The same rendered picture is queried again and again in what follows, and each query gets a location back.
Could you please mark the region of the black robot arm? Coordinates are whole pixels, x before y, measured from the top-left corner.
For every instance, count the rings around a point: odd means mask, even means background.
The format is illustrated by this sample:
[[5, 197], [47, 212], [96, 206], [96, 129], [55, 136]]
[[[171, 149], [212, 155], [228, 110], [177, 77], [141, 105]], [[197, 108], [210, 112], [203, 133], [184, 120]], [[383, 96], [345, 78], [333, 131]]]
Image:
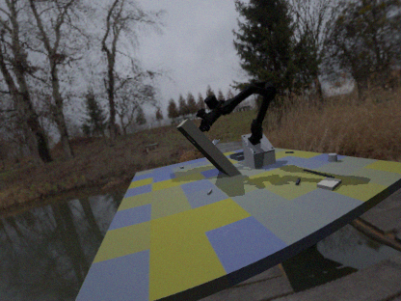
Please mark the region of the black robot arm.
[[[247, 97], [250, 96], [251, 94], [256, 93], [262, 95], [263, 96], [262, 104], [257, 113], [256, 120], [253, 120], [251, 125], [252, 135], [251, 137], [248, 138], [248, 140], [253, 145], [256, 145], [261, 143], [260, 140], [262, 138], [262, 130], [263, 130], [261, 127], [262, 122], [266, 115], [268, 106], [271, 100], [273, 100], [273, 98], [275, 97], [276, 92], [277, 92], [276, 83], [272, 81], [260, 82], [260, 83], [253, 82], [250, 84], [250, 86], [245, 88], [240, 94], [234, 96], [233, 98], [229, 98], [228, 100], [218, 101], [218, 99], [214, 95], [214, 96], [208, 96], [204, 100], [204, 102], [209, 109], [214, 109], [212, 111], [215, 112], [218, 115], [218, 117], [220, 117], [221, 115], [231, 114], [236, 105], [239, 104], [241, 101], [247, 99]], [[222, 104], [224, 104], [223, 107]]]

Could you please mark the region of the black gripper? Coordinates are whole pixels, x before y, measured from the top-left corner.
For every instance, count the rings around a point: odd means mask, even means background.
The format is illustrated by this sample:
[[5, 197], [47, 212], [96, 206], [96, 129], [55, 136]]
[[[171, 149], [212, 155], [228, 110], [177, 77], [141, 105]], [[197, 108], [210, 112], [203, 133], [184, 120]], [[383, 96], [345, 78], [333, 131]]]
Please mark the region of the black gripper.
[[201, 120], [200, 127], [199, 127], [199, 129], [200, 129], [202, 132], [204, 132], [204, 131], [207, 131], [207, 132], [208, 132], [209, 129], [210, 129], [210, 126], [211, 126], [214, 122], [216, 122], [217, 119], [219, 118], [218, 115], [217, 115], [215, 112], [213, 112], [213, 111], [210, 111], [209, 114], [204, 113], [204, 114], [202, 115], [202, 117], [205, 118], [204, 121]]

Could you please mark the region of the grey cylinder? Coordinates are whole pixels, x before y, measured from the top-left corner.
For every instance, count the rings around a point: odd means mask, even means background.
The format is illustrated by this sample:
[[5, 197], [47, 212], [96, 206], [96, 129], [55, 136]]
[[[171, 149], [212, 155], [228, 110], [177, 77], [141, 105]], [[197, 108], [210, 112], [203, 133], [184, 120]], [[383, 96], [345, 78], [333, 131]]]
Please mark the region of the grey cylinder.
[[337, 154], [336, 153], [328, 154], [328, 159], [329, 162], [337, 162]]

